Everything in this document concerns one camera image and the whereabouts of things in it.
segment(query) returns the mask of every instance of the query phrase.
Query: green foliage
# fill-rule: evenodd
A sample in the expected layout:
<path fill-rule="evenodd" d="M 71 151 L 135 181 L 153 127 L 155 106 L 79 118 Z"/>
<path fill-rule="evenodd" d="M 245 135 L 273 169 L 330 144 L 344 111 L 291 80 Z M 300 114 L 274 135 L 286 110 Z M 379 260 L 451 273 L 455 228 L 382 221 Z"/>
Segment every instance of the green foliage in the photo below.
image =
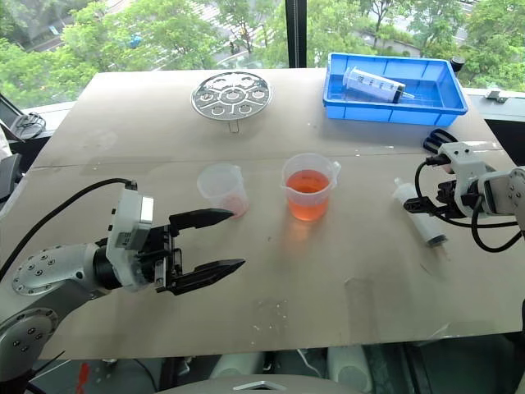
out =
<path fill-rule="evenodd" d="M 525 90 L 525 0 L 482 0 L 467 23 L 466 86 Z"/>
<path fill-rule="evenodd" d="M 134 2 L 107 14 L 102 2 L 74 11 L 55 52 L 0 41 L 0 91 L 27 108 L 75 100 L 97 72 L 213 68 L 220 41 L 186 0 Z M 133 49 L 131 40 L 139 36 Z"/>
<path fill-rule="evenodd" d="M 270 17 L 276 6 L 273 0 L 216 0 L 219 7 L 217 19 L 222 24 L 232 25 L 231 35 L 233 41 L 246 48 L 248 53 L 253 51 L 254 32 L 257 28 L 266 29 L 265 20 Z"/>
<path fill-rule="evenodd" d="M 408 0 L 372 0 L 370 11 L 377 17 L 374 26 L 374 44 L 375 48 L 378 39 L 385 39 L 381 37 L 381 23 L 386 19 L 394 15 L 403 15 L 406 12 L 405 6 Z"/>
<path fill-rule="evenodd" d="M 0 37 L 32 47 L 52 37 L 50 25 L 61 24 L 70 10 L 85 7 L 88 0 L 0 0 Z"/>
<path fill-rule="evenodd" d="M 415 32 L 423 56 L 429 45 L 452 45 L 454 35 L 465 22 L 459 3 L 450 0 L 413 0 L 412 15 L 409 28 Z"/>
<path fill-rule="evenodd" d="M 368 18 L 361 18 L 356 29 L 363 33 L 374 35 L 376 33 L 376 23 L 370 21 Z M 414 44 L 413 36 L 406 31 L 398 30 L 392 24 L 381 25 L 379 27 L 379 37 L 382 39 L 393 39 L 401 43 Z"/>
<path fill-rule="evenodd" d="M 375 53 L 357 33 L 361 18 L 358 3 L 346 0 L 315 0 L 308 3 L 307 66 L 324 67 L 330 52 Z M 288 64 L 285 4 L 282 2 L 268 22 L 273 41 L 257 52 L 265 67 Z"/>

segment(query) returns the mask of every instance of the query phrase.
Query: plastic beaker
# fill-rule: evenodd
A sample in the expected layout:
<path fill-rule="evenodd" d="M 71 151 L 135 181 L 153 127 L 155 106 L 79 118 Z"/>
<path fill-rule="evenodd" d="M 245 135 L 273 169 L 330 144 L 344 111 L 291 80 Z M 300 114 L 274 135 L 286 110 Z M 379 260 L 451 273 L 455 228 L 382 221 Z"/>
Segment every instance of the plastic beaker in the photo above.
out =
<path fill-rule="evenodd" d="M 233 212 L 233 218 L 242 216 L 248 210 L 248 196 L 239 166 L 227 163 L 208 166 L 200 173 L 197 187 L 214 208 Z"/>
<path fill-rule="evenodd" d="M 286 161 L 282 187 L 288 207 L 300 220 L 319 219 L 328 207 L 331 190 L 337 186 L 341 165 L 317 153 L 302 153 Z"/>

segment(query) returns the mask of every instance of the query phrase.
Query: perforated metal plate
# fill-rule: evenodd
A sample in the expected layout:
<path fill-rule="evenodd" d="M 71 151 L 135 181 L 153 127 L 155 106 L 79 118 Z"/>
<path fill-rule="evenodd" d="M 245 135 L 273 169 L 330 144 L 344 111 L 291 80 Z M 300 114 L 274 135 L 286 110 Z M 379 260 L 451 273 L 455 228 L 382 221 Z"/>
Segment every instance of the perforated metal plate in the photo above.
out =
<path fill-rule="evenodd" d="M 268 83 L 255 74 L 230 71 L 208 78 L 191 95 L 195 110 L 219 121 L 235 121 L 261 111 L 272 98 Z"/>

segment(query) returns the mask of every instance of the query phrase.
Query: black scissors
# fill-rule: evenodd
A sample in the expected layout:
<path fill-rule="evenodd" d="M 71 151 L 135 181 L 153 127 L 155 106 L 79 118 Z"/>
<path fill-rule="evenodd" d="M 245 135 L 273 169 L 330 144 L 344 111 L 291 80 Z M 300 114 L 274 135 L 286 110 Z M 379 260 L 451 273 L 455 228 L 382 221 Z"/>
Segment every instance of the black scissors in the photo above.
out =
<path fill-rule="evenodd" d="M 458 142 L 458 140 L 453 135 L 447 133 L 442 129 L 435 129 L 423 141 L 423 148 L 431 153 L 436 154 L 440 146 L 449 142 Z"/>

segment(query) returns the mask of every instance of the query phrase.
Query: blue plastic tray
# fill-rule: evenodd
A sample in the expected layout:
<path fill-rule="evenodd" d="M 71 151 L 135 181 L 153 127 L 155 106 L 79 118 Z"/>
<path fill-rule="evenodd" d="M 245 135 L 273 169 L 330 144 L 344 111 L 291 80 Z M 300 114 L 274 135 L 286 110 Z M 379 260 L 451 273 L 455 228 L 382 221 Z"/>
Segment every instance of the blue plastic tray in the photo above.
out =
<path fill-rule="evenodd" d="M 366 94 L 343 87 L 347 68 L 396 80 L 414 98 L 399 103 L 373 102 Z M 468 108 L 449 62 L 437 59 L 331 53 L 324 94 L 326 116 L 358 121 L 391 121 L 417 125 L 449 126 Z"/>

